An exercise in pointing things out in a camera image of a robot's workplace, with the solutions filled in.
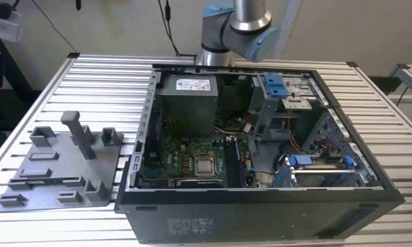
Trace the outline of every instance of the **gray plastic holder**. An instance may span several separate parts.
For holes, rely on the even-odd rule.
[[[0,212],[108,204],[124,135],[114,128],[92,133],[78,119],[79,112],[63,115],[71,133],[35,128],[33,145],[0,197]]]

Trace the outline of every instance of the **blue plastic tab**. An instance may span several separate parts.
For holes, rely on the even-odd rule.
[[[308,155],[292,155],[290,157],[290,164],[291,166],[306,166],[306,165],[312,165],[314,161],[311,160],[311,156]]]
[[[302,166],[314,164],[314,161],[311,160],[311,157],[308,155],[295,155],[295,158],[298,164]]]
[[[252,172],[263,172],[260,168],[255,168],[255,167],[248,167],[247,170]]]
[[[264,86],[268,90],[268,95],[271,98],[287,98],[288,90],[284,85],[284,81],[278,74],[264,74]]]
[[[351,156],[343,157],[343,162],[346,164],[346,169],[352,169],[355,167],[355,161]]]
[[[295,156],[291,156],[288,160],[290,160],[290,165],[291,165],[291,166],[298,165],[296,157],[295,157]]]

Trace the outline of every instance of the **workbench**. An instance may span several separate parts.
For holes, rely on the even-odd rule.
[[[31,147],[35,126],[67,131],[63,111],[82,113],[94,131],[115,127],[124,143],[112,203],[100,208],[72,208],[0,214],[0,246],[138,246],[124,215],[115,214],[124,163],[132,153],[152,64],[194,64],[192,58],[80,55],[67,58],[51,83],[0,149],[0,194]],[[318,70],[368,148],[406,197],[406,203],[346,241],[300,242],[299,246],[412,246],[412,123],[354,63],[238,60],[236,66]],[[204,246],[292,246],[292,242],[218,243]]]

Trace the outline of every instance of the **orange wire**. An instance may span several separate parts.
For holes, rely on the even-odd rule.
[[[287,121],[288,121],[287,129],[288,129],[290,143],[291,143],[291,145],[294,146],[294,148],[298,150],[298,152],[300,152],[300,153],[303,153],[303,154],[307,154],[307,153],[302,150],[300,146],[299,146],[298,143],[296,143],[295,137],[294,137],[294,135],[291,134],[290,119],[287,119]]]

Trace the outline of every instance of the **motherboard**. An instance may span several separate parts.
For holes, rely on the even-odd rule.
[[[163,163],[159,167],[146,168],[144,188],[255,187],[255,174],[247,169],[251,164],[246,139],[167,135]]]

